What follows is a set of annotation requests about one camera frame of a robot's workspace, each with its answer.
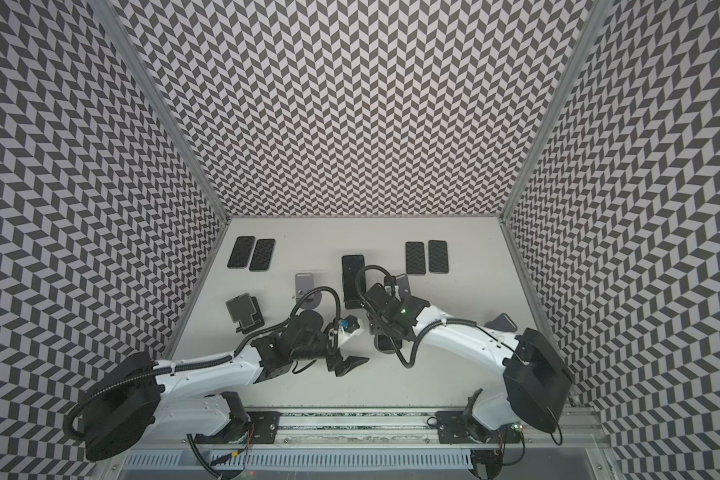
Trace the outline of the black stand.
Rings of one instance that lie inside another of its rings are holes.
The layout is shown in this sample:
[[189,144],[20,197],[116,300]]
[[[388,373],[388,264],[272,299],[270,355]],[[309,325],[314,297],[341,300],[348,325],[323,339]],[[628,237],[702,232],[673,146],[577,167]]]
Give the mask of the black stand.
[[243,293],[225,302],[225,307],[236,325],[236,332],[249,334],[265,325],[255,296]]

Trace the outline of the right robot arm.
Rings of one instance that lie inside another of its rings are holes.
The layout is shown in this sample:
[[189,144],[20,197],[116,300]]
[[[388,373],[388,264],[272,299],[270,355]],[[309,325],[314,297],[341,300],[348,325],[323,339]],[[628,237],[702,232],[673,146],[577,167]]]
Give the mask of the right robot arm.
[[379,283],[360,297],[372,324],[393,341],[393,352],[405,368],[415,367],[421,347],[433,346],[487,372],[488,384],[468,397],[462,412],[472,438],[483,441],[504,426],[523,423],[562,443],[559,421],[573,375],[541,332],[527,328],[517,335],[491,329],[419,297],[400,299]]

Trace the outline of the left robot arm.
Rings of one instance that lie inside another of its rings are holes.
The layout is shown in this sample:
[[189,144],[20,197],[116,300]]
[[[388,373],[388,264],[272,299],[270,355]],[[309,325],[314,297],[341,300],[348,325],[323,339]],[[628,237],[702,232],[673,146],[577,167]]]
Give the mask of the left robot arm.
[[353,315],[325,323],[318,312],[304,310],[254,332],[230,353],[181,361],[133,354],[81,397],[65,431],[82,440],[89,461],[112,458],[143,438],[235,439],[251,422],[241,387],[288,374],[299,361],[323,360],[329,372],[342,377],[368,361],[341,352],[362,331]]

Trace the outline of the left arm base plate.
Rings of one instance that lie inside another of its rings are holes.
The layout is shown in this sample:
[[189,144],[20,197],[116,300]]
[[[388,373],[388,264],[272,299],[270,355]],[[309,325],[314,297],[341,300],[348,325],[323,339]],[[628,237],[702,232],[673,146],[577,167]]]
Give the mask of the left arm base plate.
[[273,444],[281,414],[277,411],[254,411],[248,420],[233,418],[214,435],[195,435],[198,445]]

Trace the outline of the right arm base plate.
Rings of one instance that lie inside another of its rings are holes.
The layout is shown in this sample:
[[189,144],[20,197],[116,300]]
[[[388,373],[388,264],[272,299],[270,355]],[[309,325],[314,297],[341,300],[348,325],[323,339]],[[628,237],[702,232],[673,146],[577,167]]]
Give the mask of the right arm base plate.
[[437,430],[441,444],[520,444],[520,432],[509,425],[490,430],[459,410],[440,410],[427,420]]

